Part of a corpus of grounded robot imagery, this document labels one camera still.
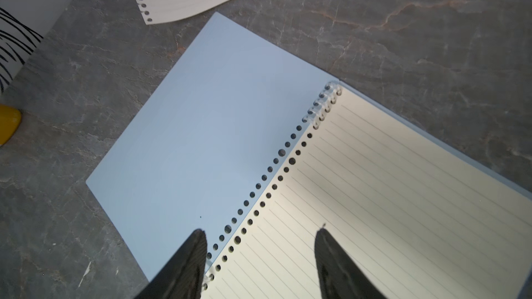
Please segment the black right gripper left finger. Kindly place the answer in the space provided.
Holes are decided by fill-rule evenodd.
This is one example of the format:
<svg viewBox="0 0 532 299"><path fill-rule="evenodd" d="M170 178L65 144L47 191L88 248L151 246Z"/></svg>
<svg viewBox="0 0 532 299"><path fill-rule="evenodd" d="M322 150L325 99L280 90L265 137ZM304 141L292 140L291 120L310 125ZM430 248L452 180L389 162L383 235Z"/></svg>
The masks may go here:
<svg viewBox="0 0 532 299"><path fill-rule="evenodd" d="M206 234L196 229L135 299L200 298L206 255Z"/></svg>

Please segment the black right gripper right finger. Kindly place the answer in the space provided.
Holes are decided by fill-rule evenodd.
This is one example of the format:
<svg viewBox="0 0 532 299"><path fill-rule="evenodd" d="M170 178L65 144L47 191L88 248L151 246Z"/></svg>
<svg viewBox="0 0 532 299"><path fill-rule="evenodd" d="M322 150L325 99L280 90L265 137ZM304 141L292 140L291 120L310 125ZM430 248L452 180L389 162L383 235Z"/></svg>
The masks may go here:
<svg viewBox="0 0 532 299"><path fill-rule="evenodd" d="M317 231L314 256L322 298L385 298L325 228Z"/></svg>

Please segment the light blue spiral notebook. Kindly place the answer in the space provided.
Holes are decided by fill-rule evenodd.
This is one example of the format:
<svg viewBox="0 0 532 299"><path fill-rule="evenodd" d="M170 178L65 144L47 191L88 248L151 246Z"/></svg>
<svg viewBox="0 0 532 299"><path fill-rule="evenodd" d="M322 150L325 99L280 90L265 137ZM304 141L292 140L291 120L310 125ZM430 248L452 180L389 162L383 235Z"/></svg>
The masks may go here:
<svg viewBox="0 0 532 299"><path fill-rule="evenodd" d="M520 298L531 194L214 14L87 179L148 281L196 229L201 298L321 298L325 228L385 298Z"/></svg>

